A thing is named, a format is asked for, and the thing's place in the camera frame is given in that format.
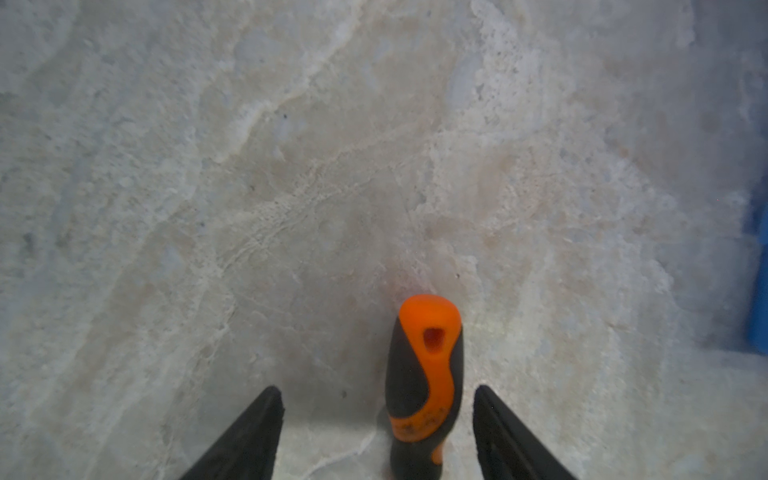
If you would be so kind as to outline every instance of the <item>orange and black grip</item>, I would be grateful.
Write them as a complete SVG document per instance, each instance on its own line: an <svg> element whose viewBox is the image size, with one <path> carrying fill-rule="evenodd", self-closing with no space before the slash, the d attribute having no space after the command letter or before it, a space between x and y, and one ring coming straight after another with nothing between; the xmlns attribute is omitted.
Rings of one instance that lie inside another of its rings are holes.
<svg viewBox="0 0 768 480"><path fill-rule="evenodd" d="M462 318L453 303L416 295L402 307L389 345L386 407L396 480L437 480L442 444L462 402Z"/></svg>

